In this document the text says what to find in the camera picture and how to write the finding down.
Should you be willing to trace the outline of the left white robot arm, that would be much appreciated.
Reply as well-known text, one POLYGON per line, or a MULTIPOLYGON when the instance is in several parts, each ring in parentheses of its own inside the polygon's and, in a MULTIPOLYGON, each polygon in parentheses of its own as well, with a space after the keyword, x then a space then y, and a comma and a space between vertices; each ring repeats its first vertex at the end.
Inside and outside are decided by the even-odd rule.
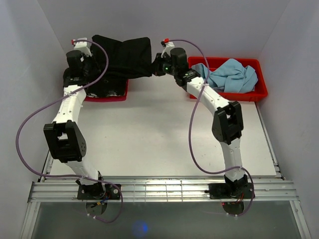
POLYGON ((65 99, 52 123, 44 125, 43 132, 53 159, 67 165, 79 176, 76 182, 84 193, 100 199, 104 197, 106 187, 100 182, 100 172, 85 159, 87 144, 77 123, 86 98, 83 87, 103 72, 91 53, 72 50, 66 57, 68 68, 63 73, 65 99))

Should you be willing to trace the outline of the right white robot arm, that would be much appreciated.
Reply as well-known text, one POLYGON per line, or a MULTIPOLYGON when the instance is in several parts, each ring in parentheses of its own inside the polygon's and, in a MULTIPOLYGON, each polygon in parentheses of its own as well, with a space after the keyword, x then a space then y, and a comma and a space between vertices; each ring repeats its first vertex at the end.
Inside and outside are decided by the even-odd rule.
POLYGON ((173 48, 157 53, 152 63, 156 76, 171 75, 178 86, 195 96, 212 114, 212 134, 220 143, 225 169, 222 170, 225 182, 209 185, 211 198, 250 198, 251 184, 242 167, 240 138, 243 130, 241 105, 230 102, 215 92, 204 78, 189 68, 186 52, 183 48, 173 48))

